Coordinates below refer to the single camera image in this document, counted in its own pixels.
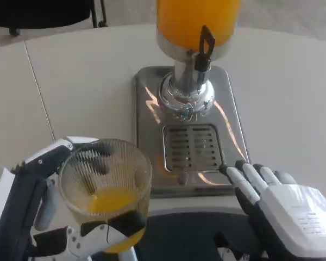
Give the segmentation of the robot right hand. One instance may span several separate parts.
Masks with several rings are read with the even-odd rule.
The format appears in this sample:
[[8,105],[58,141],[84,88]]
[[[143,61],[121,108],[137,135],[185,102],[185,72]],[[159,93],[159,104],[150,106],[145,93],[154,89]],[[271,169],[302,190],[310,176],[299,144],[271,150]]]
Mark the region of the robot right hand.
[[318,189],[241,160],[218,170],[270,260],[326,260],[326,198]]

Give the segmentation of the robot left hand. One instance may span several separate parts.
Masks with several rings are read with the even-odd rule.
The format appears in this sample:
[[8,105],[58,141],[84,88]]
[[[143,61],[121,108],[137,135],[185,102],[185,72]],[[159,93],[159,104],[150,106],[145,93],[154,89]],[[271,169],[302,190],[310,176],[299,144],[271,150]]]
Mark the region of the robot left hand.
[[0,166],[0,260],[90,260],[142,237],[152,166],[133,144],[69,136]]

